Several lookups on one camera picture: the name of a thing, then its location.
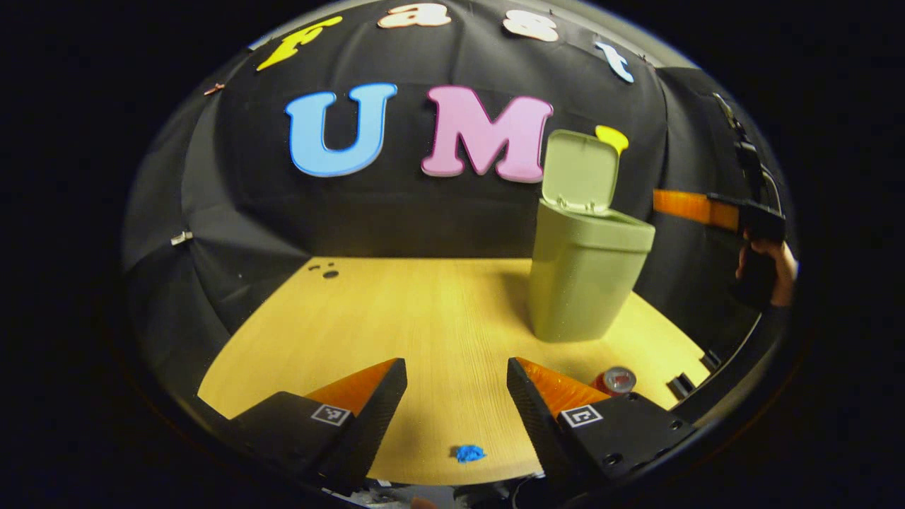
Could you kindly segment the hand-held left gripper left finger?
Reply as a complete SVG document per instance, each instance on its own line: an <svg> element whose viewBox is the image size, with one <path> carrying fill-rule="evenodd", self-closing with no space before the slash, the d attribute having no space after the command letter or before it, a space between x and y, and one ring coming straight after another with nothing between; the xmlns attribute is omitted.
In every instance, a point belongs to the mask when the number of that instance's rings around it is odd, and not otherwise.
<svg viewBox="0 0 905 509"><path fill-rule="evenodd" d="M268 466L348 496L365 483L406 389L407 364L391 358L306 395L278 391L230 425Z"/></svg>

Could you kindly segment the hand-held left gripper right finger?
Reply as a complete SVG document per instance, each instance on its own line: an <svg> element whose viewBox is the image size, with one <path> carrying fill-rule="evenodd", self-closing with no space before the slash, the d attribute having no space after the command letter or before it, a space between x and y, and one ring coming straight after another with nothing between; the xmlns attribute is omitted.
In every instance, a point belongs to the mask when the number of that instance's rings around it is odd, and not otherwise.
<svg viewBox="0 0 905 509"><path fill-rule="evenodd" d="M556 495L624 482L697 432L634 391L608 395L526 358L508 359L506 386Z"/></svg>

